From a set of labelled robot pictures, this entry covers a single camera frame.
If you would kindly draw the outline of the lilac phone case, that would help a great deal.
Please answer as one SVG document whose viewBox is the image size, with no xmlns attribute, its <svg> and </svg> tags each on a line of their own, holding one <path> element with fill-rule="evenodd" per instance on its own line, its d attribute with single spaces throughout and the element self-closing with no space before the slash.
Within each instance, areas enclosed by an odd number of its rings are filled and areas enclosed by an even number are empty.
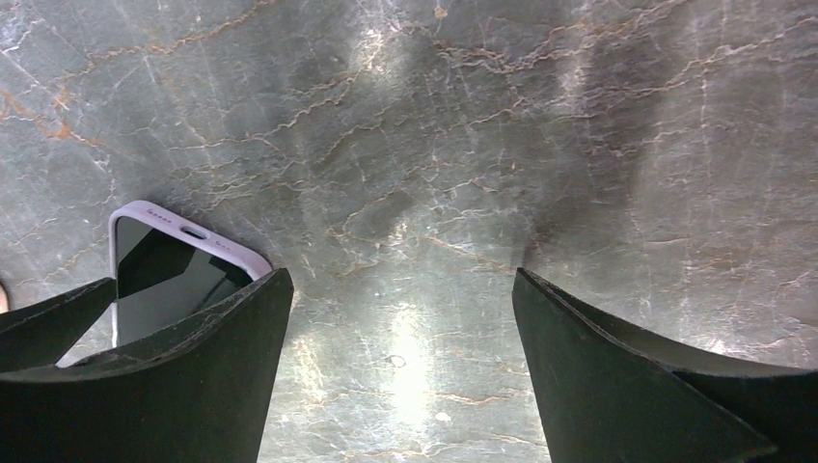
<svg viewBox="0 0 818 463">
<path fill-rule="evenodd" d="M 109 218 L 112 344 L 148 337 L 273 270 L 259 253 L 148 201 Z"/>
</svg>

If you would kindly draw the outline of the black smartphone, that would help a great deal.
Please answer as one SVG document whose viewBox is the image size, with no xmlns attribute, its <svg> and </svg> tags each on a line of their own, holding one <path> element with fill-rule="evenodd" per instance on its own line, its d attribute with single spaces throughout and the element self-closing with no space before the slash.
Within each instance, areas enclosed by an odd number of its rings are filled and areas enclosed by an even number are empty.
<svg viewBox="0 0 818 463">
<path fill-rule="evenodd" d="M 231 296 L 253 277 L 207 247 L 208 232 L 161 231 L 133 217 L 114 226 L 116 346 L 148 337 Z"/>
</svg>

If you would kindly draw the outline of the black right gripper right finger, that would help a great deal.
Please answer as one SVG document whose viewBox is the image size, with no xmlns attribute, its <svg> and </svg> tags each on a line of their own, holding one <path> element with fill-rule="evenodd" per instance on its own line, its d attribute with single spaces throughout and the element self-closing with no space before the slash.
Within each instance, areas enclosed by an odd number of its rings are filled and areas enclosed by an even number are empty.
<svg viewBox="0 0 818 463">
<path fill-rule="evenodd" d="M 712 353 L 527 269 L 512 303 L 555 462 L 813 462 L 817 373 Z"/>
</svg>

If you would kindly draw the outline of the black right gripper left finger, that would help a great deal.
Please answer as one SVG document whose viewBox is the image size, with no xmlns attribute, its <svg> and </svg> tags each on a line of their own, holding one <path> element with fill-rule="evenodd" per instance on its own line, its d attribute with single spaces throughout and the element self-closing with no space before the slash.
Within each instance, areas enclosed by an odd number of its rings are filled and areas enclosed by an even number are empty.
<svg viewBox="0 0 818 463">
<path fill-rule="evenodd" d="M 113 301 L 113 280 L 3 313 L 2 460 L 256 461 L 293 293 L 280 268 L 65 368 L 58 361 Z"/>
</svg>

